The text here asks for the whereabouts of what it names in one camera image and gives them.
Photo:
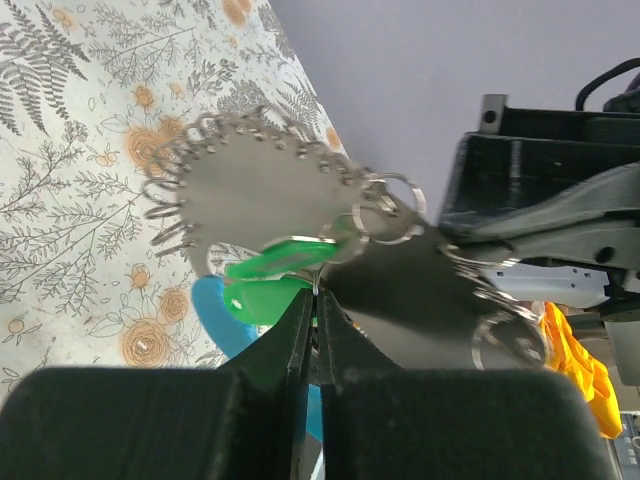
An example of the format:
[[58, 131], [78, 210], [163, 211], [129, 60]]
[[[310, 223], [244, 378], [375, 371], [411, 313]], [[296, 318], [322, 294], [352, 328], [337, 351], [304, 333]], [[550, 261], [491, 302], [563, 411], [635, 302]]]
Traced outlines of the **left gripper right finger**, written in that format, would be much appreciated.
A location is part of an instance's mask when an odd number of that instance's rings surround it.
[[405, 370], [318, 298], [329, 479], [610, 479], [580, 393], [540, 370]]

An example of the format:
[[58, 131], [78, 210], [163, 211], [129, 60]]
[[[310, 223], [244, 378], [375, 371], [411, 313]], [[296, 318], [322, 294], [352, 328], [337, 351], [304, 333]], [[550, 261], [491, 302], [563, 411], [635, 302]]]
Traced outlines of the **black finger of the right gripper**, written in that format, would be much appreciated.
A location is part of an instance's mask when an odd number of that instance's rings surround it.
[[639, 267], [636, 146], [469, 133], [438, 219], [484, 261]]

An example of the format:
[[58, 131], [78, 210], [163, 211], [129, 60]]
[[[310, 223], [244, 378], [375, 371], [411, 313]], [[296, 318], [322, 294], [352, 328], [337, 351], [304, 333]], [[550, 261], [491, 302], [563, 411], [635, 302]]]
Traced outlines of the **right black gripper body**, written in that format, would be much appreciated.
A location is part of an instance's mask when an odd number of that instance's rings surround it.
[[479, 120], [481, 150], [585, 150], [639, 148], [639, 116], [509, 105], [505, 94], [486, 94]]

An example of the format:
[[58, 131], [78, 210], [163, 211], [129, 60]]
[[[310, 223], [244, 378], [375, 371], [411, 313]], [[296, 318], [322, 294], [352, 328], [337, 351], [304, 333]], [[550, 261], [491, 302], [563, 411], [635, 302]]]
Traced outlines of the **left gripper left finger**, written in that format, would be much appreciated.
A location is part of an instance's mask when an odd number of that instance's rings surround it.
[[5, 479], [296, 479], [313, 296], [216, 369], [58, 367], [1, 411]]

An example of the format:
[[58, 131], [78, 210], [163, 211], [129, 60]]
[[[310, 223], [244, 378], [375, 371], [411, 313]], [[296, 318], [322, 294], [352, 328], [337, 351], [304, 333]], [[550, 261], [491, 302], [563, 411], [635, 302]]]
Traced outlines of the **green key tag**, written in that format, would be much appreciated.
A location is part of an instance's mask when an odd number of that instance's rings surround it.
[[324, 264], [341, 249], [331, 238], [293, 235], [277, 239], [247, 260], [232, 263], [224, 276], [232, 280], [272, 277]]
[[252, 326], [273, 326], [288, 309], [299, 290], [311, 285], [298, 278], [245, 281], [224, 287], [223, 300], [230, 314]]

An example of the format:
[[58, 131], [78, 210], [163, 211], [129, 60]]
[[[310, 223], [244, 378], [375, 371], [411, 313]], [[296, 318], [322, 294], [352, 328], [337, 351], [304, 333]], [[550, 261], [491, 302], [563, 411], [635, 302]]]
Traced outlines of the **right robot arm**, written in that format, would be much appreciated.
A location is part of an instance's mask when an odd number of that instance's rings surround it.
[[590, 312], [619, 378], [639, 382], [639, 116], [482, 100], [438, 225], [522, 300]]

